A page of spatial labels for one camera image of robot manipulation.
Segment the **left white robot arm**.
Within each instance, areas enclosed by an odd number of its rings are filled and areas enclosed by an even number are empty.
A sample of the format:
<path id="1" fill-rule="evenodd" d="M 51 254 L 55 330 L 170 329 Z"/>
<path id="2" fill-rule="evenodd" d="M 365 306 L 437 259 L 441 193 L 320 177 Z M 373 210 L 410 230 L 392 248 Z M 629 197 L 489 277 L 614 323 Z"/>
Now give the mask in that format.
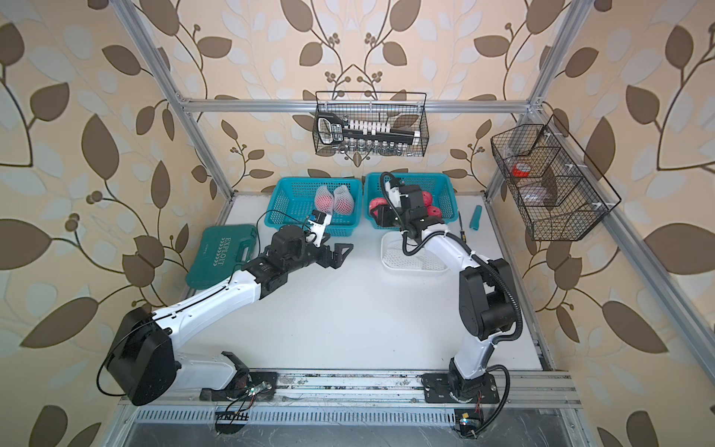
<path id="1" fill-rule="evenodd" d="M 135 406 L 175 390 L 237 392 L 249 369 L 236 354 L 186 355 L 182 347 L 230 313 L 275 292 L 290 273 L 311 264 L 340 268 L 354 246 L 328 240 L 319 228 L 286 225 L 260 255 L 208 290 L 155 312 L 133 309 L 121 321 L 102 370 Z"/>

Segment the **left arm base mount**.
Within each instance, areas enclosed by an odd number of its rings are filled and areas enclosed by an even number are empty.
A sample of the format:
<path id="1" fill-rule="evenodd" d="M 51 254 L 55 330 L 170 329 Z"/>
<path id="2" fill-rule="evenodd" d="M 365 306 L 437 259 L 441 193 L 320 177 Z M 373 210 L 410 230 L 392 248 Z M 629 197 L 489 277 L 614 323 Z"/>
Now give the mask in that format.
<path id="1" fill-rule="evenodd" d="M 222 356 L 235 368 L 231 380 L 223 389 L 202 389 L 199 400 L 203 402 L 258 402 L 273 400 L 277 391 L 277 372 L 252 371 L 234 353 L 223 351 Z"/>

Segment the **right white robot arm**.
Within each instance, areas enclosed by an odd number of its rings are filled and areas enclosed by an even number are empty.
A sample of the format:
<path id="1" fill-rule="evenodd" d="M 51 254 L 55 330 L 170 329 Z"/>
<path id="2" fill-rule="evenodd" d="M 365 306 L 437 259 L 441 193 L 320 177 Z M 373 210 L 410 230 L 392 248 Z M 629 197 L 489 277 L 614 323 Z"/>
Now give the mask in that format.
<path id="1" fill-rule="evenodd" d="M 419 186 L 389 172 L 381 174 L 379 186 L 382 196 L 370 204 L 370 215 L 379 227 L 400 231 L 403 255 L 427 251 L 458 273 L 459 315 L 468 335 L 450 361 L 448 378 L 453 393 L 474 389 L 492 371 L 489 361 L 496 346 L 518 340 L 523 331 L 511 267 L 478 254 L 465 237 L 451 232 L 429 209 Z"/>

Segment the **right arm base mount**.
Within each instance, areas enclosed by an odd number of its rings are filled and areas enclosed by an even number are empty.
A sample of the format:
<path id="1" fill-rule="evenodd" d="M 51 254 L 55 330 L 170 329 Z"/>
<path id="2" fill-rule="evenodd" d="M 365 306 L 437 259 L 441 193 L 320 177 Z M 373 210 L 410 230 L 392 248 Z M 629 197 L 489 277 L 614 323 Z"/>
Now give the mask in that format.
<path id="1" fill-rule="evenodd" d="M 427 403 L 497 404 L 500 402 L 495 377 L 489 372 L 474 379 L 465 379 L 456 368 L 452 368 L 448 372 L 423 374 L 421 383 Z"/>

